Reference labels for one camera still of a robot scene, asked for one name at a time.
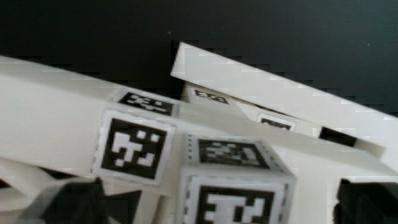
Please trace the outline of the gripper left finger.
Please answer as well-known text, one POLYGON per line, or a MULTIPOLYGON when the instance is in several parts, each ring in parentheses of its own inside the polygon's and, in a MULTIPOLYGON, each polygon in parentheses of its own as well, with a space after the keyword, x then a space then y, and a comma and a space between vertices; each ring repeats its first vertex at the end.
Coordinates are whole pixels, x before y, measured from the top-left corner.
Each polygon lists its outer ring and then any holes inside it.
POLYGON ((105 195, 101 179, 48 187, 23 211, 23 224, 133 224, 141 195, 105 195))

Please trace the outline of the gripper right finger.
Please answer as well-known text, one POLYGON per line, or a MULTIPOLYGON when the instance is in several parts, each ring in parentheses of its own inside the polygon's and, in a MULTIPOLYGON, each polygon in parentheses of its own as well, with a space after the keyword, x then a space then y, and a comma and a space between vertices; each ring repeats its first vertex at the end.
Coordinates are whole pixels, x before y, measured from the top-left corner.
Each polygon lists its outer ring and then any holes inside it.
POLYGON ((334 224, 398 224, 398 183, 341 180, 334 224))

